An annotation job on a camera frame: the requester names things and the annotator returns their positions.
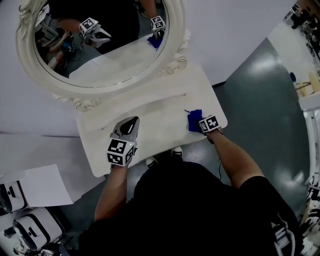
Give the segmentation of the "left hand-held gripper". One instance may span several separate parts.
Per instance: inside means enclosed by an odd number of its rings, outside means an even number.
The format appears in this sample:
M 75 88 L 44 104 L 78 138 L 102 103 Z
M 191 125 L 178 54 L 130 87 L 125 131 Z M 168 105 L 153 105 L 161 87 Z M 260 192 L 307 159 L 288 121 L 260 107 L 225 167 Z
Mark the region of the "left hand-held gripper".
M 107 161 L 111 165 L 128 167 L 135 155 L 140 118 L 132 116 L 118 122 L 108 140 Z

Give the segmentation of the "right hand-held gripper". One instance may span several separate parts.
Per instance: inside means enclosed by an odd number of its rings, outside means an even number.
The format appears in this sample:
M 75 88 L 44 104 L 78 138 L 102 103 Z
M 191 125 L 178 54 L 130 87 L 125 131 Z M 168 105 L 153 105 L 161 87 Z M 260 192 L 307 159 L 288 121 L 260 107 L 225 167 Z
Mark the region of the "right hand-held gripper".
M 213 145 L 214 142 L 212 141 L 212 139 L 207 135 L 207 133 L 218 130 L 218 132 L 220 134 L 223 135 L 223 130 L 221 128 L 221 126 L 218 123 L 218 120 L 216 118 L 216 116 L 214 115 L 210 115 L 204 119 L 201 119 L 199 122 L 199 127 L 201 130 L 201 133 L 205 136 L 207 136 L 208 141 Z

